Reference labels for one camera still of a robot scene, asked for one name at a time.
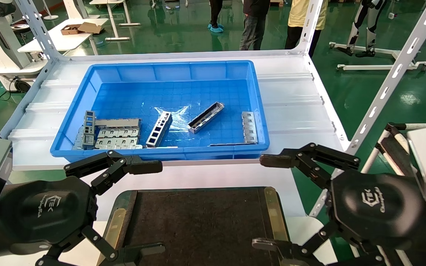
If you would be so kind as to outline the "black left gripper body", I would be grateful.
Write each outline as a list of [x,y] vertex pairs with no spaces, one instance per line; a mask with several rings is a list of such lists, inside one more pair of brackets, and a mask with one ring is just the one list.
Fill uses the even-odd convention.
[[92,188],[76,177],[7,185],[0,196],[2,232],[16,255],[59,246],[64,252],[79,244],[82,229],[96,219],[97,199]]

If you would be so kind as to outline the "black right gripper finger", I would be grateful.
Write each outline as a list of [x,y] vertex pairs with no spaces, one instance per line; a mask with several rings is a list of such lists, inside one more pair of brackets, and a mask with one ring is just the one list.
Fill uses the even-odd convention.
[[331,175],[319,163],[339,170],[358,170],[361,160],[348,153],[315,143],[299,149],[283,149],[281,153],[262,154],[262,166],[268,168],[297,168],[321,189],[330,189]]
[[286,221],[286,228],[280,230],[274,238],[254,238],[255,249],[267,250],[276,255],[283,266],[382,266],[383,256],[379,252],[342,261],[323,261],[326,249],[331,246],[330,239],[340,236],[355,246],[372,243],[373,226],[358,221]]

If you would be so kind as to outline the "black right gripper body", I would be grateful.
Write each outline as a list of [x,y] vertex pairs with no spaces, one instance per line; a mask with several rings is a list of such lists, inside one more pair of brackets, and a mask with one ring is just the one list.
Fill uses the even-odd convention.
[[338,233],[354,246],[412,245],[425,200],[419,185],[394,174],[342,173],[330,182]]

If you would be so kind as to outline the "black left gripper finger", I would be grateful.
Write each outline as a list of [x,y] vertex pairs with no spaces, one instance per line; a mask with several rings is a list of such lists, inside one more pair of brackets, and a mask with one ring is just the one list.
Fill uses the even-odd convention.
[[[115,250],[98,234],[93,227],[86,226],[81,230],[83,236],[105,257],[101,266],[137,266],[143,257],[160,254],[166,249],[163,243],[150,243],[140,246],[124,246]],[[71,266],[72,264],[59,261],[59,256],[68,245],[53,245],[47,254],[36,262],[36,266]]]
[[102,171],[91,182],[91,189],[95,195],[103,195],[113,184],[121,180],[125,175],[142,175],[160,173],[163,164],[159,160],[145,161],[138,155],[123,156],[115,150],[96,154],[64,167],[65,175],[77,178]]

